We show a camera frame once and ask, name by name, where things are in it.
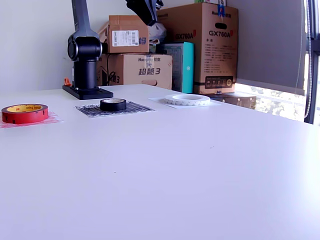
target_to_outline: red tape roll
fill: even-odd
[[[48,117],[48,106],[42,104],[21,104],[2,109],[2,121],[7,124],[33,124]]]

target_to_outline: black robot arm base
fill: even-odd
[[[102,88],[76,89],[73,86],[62,86],[62,88],[79,100],[109,99],[114,97],[113,92]]]

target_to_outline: tape roll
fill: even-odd
[[[48,117],[48,106],[42,104],[13,105],[2,109],[2,121],[7,124],[33,124]]]
[[[118,112],[127,109],[127,101],[124,99],[110,98],[100,101],[100,109],[104,112]]]
[[[177,106],[206,106],[210,104],[210,97],[195,94],[168,95],[164,97],[166,104]]]

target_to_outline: white label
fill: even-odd
[[[139,46],[139,31],[112,31],[112,47]]]

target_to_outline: white wall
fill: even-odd
[[[60,89],[71,78],[71,0],[0,0],[0,94]],[[163,0],[167,7],[193,0]],[[95,31],[109,15],[134,14],[125,0],[87,0]]]

